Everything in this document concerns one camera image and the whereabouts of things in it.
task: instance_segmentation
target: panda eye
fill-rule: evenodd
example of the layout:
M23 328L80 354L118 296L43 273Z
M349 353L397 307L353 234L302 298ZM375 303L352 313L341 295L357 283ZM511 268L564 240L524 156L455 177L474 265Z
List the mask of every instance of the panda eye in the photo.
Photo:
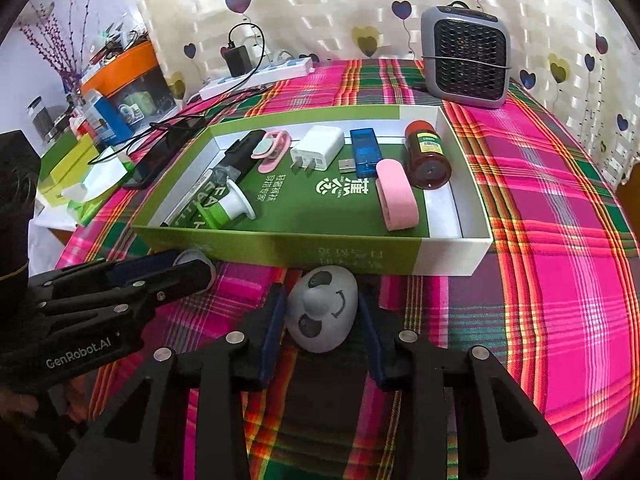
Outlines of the panda eye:
M318 285L329 285L331 283L331 273L328 270L316 272L309 280L308 287L314 288Z

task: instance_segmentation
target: curtain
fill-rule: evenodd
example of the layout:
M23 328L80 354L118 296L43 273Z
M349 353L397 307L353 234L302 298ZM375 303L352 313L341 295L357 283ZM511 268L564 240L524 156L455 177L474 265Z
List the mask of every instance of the curtain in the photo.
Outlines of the curtain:
M236 23L264 31L267 62L311 56L420 59L420 14L453 0L137 0L165 77L187 96L227 74ZM608 0L462 0L511 34L511 77L551 110L616 187L638 155L640 54ZM250 51L260 33L232 38Z

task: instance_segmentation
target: brown bottle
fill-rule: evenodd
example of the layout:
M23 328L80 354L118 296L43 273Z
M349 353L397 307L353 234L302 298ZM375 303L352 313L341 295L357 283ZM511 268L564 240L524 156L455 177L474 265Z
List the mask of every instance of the brown bottle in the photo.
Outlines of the brown bottle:
M438 189L451 178L451 164L442 151L442 140L426 121L414 121L404 131L407 150L406 176L412 186Z

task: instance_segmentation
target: yellow label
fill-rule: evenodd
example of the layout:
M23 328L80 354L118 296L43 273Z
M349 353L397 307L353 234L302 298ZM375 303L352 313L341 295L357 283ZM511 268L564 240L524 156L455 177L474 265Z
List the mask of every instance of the yellow label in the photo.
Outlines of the yellow label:
M421 153L434 152L442 153L442 142L436 134L418 134L418 145Z

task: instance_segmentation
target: pink silicone band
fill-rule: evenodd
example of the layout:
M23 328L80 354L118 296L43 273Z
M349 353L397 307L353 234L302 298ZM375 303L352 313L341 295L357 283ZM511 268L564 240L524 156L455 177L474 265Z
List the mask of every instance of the pink silicone band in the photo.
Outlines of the pink silicone band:
M398 231L416 227L420 213L402 164L392 158L383 158L376 164L376 173L376 188L386 228Z
M275 170L282 157L287 153L287 150L291 146L291 136L285 130L279 130L277 132L267 132L264 134L263 139L273 139L273 145L267 153L259 156L252 155L252 158L262 158L260 166L258 166L259 173L271 173Z

